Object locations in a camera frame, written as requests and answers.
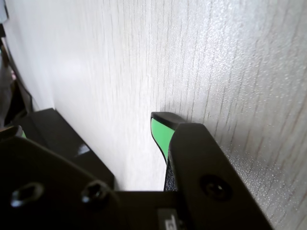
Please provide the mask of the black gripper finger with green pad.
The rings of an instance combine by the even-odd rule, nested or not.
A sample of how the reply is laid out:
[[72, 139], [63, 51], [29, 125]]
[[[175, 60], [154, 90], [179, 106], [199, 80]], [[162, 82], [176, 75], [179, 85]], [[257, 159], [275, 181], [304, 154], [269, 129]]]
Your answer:
[[203, 124], [152, 112], [151, 134], [172, 170], [189, 230], [272, 228]]

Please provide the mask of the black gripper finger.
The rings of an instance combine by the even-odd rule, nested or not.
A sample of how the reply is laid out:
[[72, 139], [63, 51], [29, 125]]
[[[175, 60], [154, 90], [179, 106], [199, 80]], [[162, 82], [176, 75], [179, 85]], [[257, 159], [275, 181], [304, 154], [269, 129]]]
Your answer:
[[122, 230], [125, 220], [107, 184], [24, 138], [0, 133], [3, 230]]

